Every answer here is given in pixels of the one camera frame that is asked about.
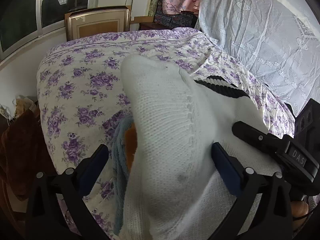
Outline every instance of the window frame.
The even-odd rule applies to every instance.
[[[55,30],[58,30],[60,28],[65,27],[65,21],[59,21],[53,24],[50,24],[46,27],[42,27],[42,15],[41,15],[41,0],[36,0],[36,24],[37,24],[37,30],[28,34],[27,36],[23,37],[22,39],[18,40],[16,43],[14,43],[12,46],[10,46],[7,50],[2,50],[1,40],[0,40],[0,62],[3,61],[5,58],[7,58],[9,55],[14,53],[16,50],[18,50],[23,45],[26,45],[27,43],[31,42],[32,40],[45,35],[47,33],[53,32]],[[95,8],[98,6],[98,0],[88,0],[87,8]]]

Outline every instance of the brown blanket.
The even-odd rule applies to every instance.
[[[27,110],[0,140],[0,177],[19,200],[28,198],[37,172],[56,174],[38,118]]]

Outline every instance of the blue fabric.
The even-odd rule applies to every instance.
[[[124,134],[131,127],[132,123],[132,116],[122,118],[112,139],[111,157],[115,173],[113,184],[116,196],[116,215],[113,229],[115,235],[119,235],[123,224],[124,194],[129,178],[125,156]]]

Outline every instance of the bed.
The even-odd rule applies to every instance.
[[[305,0],[201,0],[199,25],[295,115],[320,102],[320,25]]]
[[[39,66],[41,124],[59,174],[91,156],[101,143],[111,149],[119,120],[131,113],[120,76],[121,61],[129,54],[174,63],[194,79],[222,76],[250,96],[271,133],[293,136],[294,117],[281,99],[202,32],[182,28],[104,33],[52,48]],[[116,205],[112,176],[109,159],[84,202],[106,234],[118,239],[113,234]],[[72,218],[64,212],[72,227]]]

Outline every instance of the white sweater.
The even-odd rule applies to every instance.
[[[259,174],[280,171],[269,156],[232,134],[236,121],[268,132],[250,98],[221,95],[173,64],[141,56],[127,57],[121,76],[138,138],[124,199],[122,239],[209,238],[236,199],[211,159],[213,142]],[[242,231],[249,228],[259,200]]]

